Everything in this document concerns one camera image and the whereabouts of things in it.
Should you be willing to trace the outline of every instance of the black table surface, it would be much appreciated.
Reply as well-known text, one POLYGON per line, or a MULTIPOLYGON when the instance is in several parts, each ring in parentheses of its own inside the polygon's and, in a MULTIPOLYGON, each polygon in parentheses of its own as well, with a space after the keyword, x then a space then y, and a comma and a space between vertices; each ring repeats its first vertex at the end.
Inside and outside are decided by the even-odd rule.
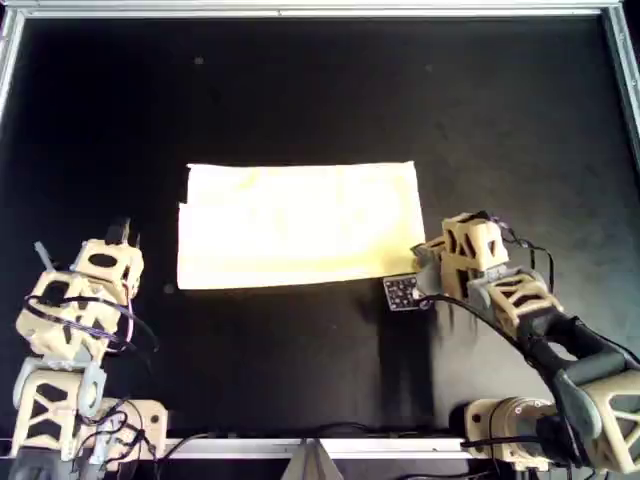
POLYGON ((597 18, 30 20, 0 159, 7 433, 28 354, 13 322, 42 270, 33 242, 70 263, 119 215, 142 236, 135 308, 162 342, 160 387, 127 356, 106 362, 110 394, 262 433, 438 428, 473 399, 548 396, 465 313, 388 313, 379 280, 177 290, 188 163, 413 160, 428 238, 461 211, 507 219, 554 253, 568 311, 640 346, 640 205, 597 18))

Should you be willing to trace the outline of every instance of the wire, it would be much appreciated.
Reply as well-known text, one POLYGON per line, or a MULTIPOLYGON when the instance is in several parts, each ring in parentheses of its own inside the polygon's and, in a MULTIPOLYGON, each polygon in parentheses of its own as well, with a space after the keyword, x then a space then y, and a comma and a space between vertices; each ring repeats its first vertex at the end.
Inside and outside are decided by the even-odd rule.
POLYGON ((517 435, 515 437, 498 437, 462 442, 462 448, 484 447, 487 445, 504 445, 505 443, 540 443, 541 440, 533 435, 517 435))
POLYGON ((169 451, 165 453, 162 456, 162 458, 158 460, 157 469, 156 469, 156 480, 160 480, 160 477, 162 475, 162 470, 164 469, 165 464, 169 461, 169 458, 171 458, 171 456, 174 453, 180 450, 185 444, 189 443, 191 440, 196 440, 198 438, 209 438, 211 435, 212 433, 210 432, 191 435, 190 437, 183 438, 178 443, 176 443, 173 447, 171 447, 169 451))
POLYGON ((130 318, 133 321, 134 324, 136 324, 139 327, 141 327, 147 333, 147 335, 149 336, 149 338, 153 342, 153 351, 154 352, 157 352, 160 349, 160 341, 158 340, 158 337, 153 332, 151 327, 149 325, 147 325, 145 322, 143 322, 142 320, 140 320, 133 312, 129 311, 128 307, 125 307, 123 305, 120 305, 119 303, 115 303, 115 302, 112 302, 112 301, 104 299, 104 298, 100 298, 100 297, 85 297, 83 295, 79 295, 77 297, 65 298, 65 299, 63 299, 62 302, 60 302, 60 305, 65 305, 67 303, 72 303, 72 302, 102 303, 104 305, 107 305, 107 306, 117 310, 122 315, 125 315, 128 318, 130 318))
POLYGON ((482 313, 477 308, 469 305, 466 302, 463 302, 462 300, 458 300, 457 298, 450 297, 442 293, 437 293, 435 295, 427 295, 425 297, 422 297, 420 299, 420 308, 422 308, 423 310, 429 308, 431 306, 431 302, 446 302, 452 305, 456 305, 460 308, 463 308, 468 312, 471 312, 480 321, 482 321, 483 323, 488 325, 491 329, 493 329, 493 331, 496 332, 498 335, 500 335, 504 340, 509 342, 509 344, 513 348, 515 348, 518 352, 520 352, 524 357, 527 356, 525 352, 522 350, 522 348, 520 347, 520 345, 518 345, 518 343, 515 341, 515 339, 511 338, 509 335, 504 333, 497 325, 495 325, 488 317, 485 316, 484 313, 482 313))
POLYGON ((107 339, 109 339, 110 342, 114 342, 116 344, 124 345, 125 348, 129 348, 131 350, 136 350, 136 346, 133 343, 131 343, 131 342, 125 340, 125 339, 122 339, 122 338, 118 337, 117 335, 113 335, 111 333, 105 332, 104 330, 100 330, 98 328, 93 328, 93 327, 89 327, 87 325, 82 325, 82 324, 77 323, 77 322, 66 320, 64 318, 58 317, 57 315, 53 315, 53 314, 50 314, 50 313, 47 313, 47 312, 43 312, 42 310, 38 309, 37 307, 35 307, 31 303, 32 300, 35 300, 40 304, 51 306, 51 307, 61 307, 62 305, 66 305, 66 304, 73 303, 73 302, 102 303, 104 305, 107 305, 107 306, 117 310, 122 315, 126 315, 135 324, 140 325, 145 330, 145 332, 149 335, 151 340, 153 341, 153 344, 154 344, 153 352, 157 352, 158 349, 160 348, 160 343, 158 341, 158 337, 155 335, 155 333, 153 332, 151 327, 149 327, 145 322, 140 320, 135 314, 130 312, 128 310, 128 308, 123 307, 122 305, 119 305, 117 303, 114 303, 114 302, 111 302, 109 300, 105 300, 105 299, 102 299, 102 298, 99 298, 99 297, 85 297, 85 296, 67 297, 67 298, 62 299, 62 301, 52 302, 51 300, 48 300, 48 299, 42 297, 41 295, 29 295, 29 296, 25 297, 25 299, 24 299, 24 308, 29 313, 31 313, 31 314, 33 314, 33 315, 35 315, 38 318, 41 318, 43 320, 48 320, 50 322, 66 325, 66 326, 69 326, 69 327, 74 328, 76 330, 81 330, 81 331, 83 331, 85 333, 88 333, 89 335, 92 335, 92 336, 95 336, 95 337, 107 338, 107 339))
POLYGON ((504 240, 506 243, 510 244, 510 245, 517 245, 519 247, 522 248, 528 248, 529 252, 530 252, 530 263, 531 263, 531 270, 535 270, 536 268, 536 253, 535 252, 543 252, 547 254, 547 260, 549 262, 549 292, 553 293, 553 290, 555 288, 555 261, 553 260, 553 255, 551 255, 551 252, 549 250, 547 250, 546 248, 543 247, 538 247, 537 245, 534 245, 533 243, 531 243, 529 240, 525 240, 524 238, 520 238, 520 237, 515 237, 514 239, 507 239, 507 238, 503 238, 502 240, 504 240))
MULTIPOLYGON (((126 283, 122 282, 122 288, 124 288, 124 296, 126 299, 127 308, 129 312, 133 314, 133 305, 131 304, 131 297, 129 296, 129 287, 126 283)), ((133 320, 130 316, 127 316, 127 336, 125 337, 127 342, 131 342, 131 339, 133 338, 133 325, 133 320)), ((123 347, 120 347, 119 349, 107 348, 107 353, 122 353, 122 350, 123 347)))
POLYGON ((484 475, 490 475, 493 472, 491 471, 486 471, 486 472, 479 472, 479 473, 461 473, 459 475, 441 475, 438 473, 410 473, 410 474, 406 474, 406 475, 402 475, 400 477, 397 477, 396 480, 430 480, 430 479, 434 479, 434 480, 446 480, 446 479, 450 479, 450 480, 465 480, 465 479, 472 479, 472 478, 478 478, 478 477, 482 477, 484 475))
POLYGON ((125 428, 125 426, 127 425, 128 421, 129 421, 129 416, 127 415, 127 412, 123 412, 122 410, 119 410, 117 412, 113 412, 111 414, 105 414, 98 422, 100 423, 96 423, 96 425, 102 425, 104 422, 106 422, 109 418, 114 417, 115 415, 118 414, 122 414, 123 419, 120 422, 120 426, 118 426, 117 428, 113 429, 113 430, 96 430, 95 432, 93 432, 91 435, 87 435, 84 440, 82 440, 82 442, 80 443, 80 446, 78 447, 78 450, 76 451, 75 456, 73 457, 73 460, 71 461, 71 471, 75 472, 75 465, 76 465, 76 460, 78 460, 78 458, 80 458, 81 454, 82 454, 82 450, 84 449, 85 445, 89 442, 89 440, 91 440, 92 438, 96 438, 100 435, 115 435, 116 433, 119 433, 120 431, 122 431, 123 428, 125 428))

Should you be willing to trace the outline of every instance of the yellow cloth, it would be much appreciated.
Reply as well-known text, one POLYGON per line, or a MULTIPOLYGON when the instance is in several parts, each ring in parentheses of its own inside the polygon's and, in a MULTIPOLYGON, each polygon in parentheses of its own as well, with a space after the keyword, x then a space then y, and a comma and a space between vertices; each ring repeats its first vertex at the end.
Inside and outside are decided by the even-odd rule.
POLYGON ((190 165, 178 286, 221 289, 411 271, 424 241, 413 162, 190 165))

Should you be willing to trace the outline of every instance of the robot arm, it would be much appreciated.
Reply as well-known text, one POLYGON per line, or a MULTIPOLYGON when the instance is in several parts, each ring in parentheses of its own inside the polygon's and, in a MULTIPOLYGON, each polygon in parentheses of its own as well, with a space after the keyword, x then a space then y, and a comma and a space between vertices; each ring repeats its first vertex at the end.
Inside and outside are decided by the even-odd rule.
POLYGON ((640 412, 622 406, 640 398, 635 355, 565 314, 536 271, 508 267, 499 220, 480 212, 442 226, 441 237, 414 247, 418 273, 384 280, 390 308, 428 308, 444 300, 472 310, 520 351, 555 399, 555 405, 523 398, 471 403, 465 414, 469 451, 519 470, 546 470, 551 462, 640 470, 640 412), (573 358, 563 358, 553 344, 573 358), (516 436, 536 443, 496 440, 516 436))
POLYGON ((46 266, 25 299, 16 328, 38 355, 25 359, 14 385, 18 410, 12 440, 11 478, 46 470, 53 479, 101 478, 121 462, 155 459, 164 450, 167 411, 151 400, 104 398, 102 359, 124 313, 135 319, 135 297, 144 263, 128 242, 129 223, 92 239, 68 271, 46 266))

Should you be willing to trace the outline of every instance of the beige plastic bracket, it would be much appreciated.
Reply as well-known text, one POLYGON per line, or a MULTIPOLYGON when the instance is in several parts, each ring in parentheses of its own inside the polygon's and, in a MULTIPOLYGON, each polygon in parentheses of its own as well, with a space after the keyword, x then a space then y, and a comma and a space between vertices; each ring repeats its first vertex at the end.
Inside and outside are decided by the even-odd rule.
MULTIPOLYGON (((37 370, 29 375, 25 382, 18 417, 13 434, 11 456, 21 447, 36 447, 59 450, 63 461, 71 460, 86 437, 96 431, 96 427, 80 422, 77 409, 77 396, 82 374, 37 370)), ((94 419, 102 418, 118 402, 115 398, 104 398, 94 419)), ((109 458, 126 453, 135 437, 136 430, 143 428, 150 443, 156 448, 156 456, 161 456, 166 446, 168 422, 167 410, 155 400, 130 400, 123 403, 118 411, 124 412, 127 423, 133 429, 124 428, 117 434, 114 446, 108 452, 109 458)), ((86 442, 86 447, 93 446, 86 442)), ((155 457, 148 446, 142 443, 126 458, 109 464, 110 470, 116 470, 118 463, 136 460, 140 452, 142 460, 155 457)))
MULTIPOLYGON (((115 398, 105 398, 102 401, 98 414, 95 418, 101 418, 107 411, 118 402, 115 398)), ((124 455, 129 449, 128 445, 134 439, 136 430, 143 428, 145 435, 149 439, 151 445, 156 449, 155 456, 149 451, 146 443, 136 446, 131 453, 118 462, 109 463, 108 470, 115 471, 120 463, 131 462, 138 459, 140 454, 141 460, 154 460, 162 456, 166 448, 167 440, 167 424, 168 412, 160 402, 155 400, 129 400, 123 403, 119 408, 119 412, 126 413, 127 423, 134 429, 124 428, 117 434, 116 442, 109 451, 109 458, 117 458, 124 455)), ((92 433, 96 431, 95 427, 83 426, 79 435, 78 445, 92 433)), ((90 439, 86 442, 86 447, 93 447, 94 441, 90 439)))
POLYGON ((82 375, 37 370, 22 389, 11 455, 20 447, 60 450, 62 460, 75 454, 77 395, 82 375))
MULTIPOLYGON (((531 421, 535 424, 536 419, 552 411, 549 402, 533 398, 477 400, 465 409, 465 431, 470 441, 516 436, 521 434, 517 429, 518 422, 531 421)), ((518 471, 528 468, 549 470, 547 458, 532 454, 518 443, 474 447, 469 449, 469 453, 475 458, 495 458, 512 463, 518 471)))
MULTIPOLYGON (((46 271, 40 276, 32 295, 40 296, 48 288, 64 289, 64 297, 67 298, 92 296, 115 301, 106 290, 95 291, 89 279, 79 274, 46 271)), ((88 327, 96 326, 98 322, 98 325, 109 333, 117 330, 120 318, 117 310, 99 303, 79 305, 78 302, 73 302, 61 307, 51 307, 33 300, 32 305, 45 313, 88 327)), ((29 341, 35 353, 60 360, 77 359, 81 347, 85 347, 91 358, 100 362, 108 344, 106 339, 96 339, 80 330, 39 318, 26 309, 20 312, 16 329, 29 341)))
POLYGON ((503 330, 513 338, 517 335, 520 316, 551 307, 564 311, 544 282, 526 273, 501 278, 491 283, 487 291, 503 330))
POLYGON ((128 243, 107 245, 92 239, 82 244, 73 270, 102 283, 121 305, 126 305, 138 293, 140 275, 144 269, 142 252, 128 243))
POLYGON ((640 372, 627 370, 580 388, 593 400, 602 418, 602 433, 585 445, 593 464, 625 474, 640 471, 640 411, 618 406, 627 401, 638 404, 640 372))
POLYGON ((500 227, 494 222, 463 213, 442 222, 445 248, 440 253, 442 285, 447 295, 463 300, 466 284, 479 272, 509 261, 500 227))

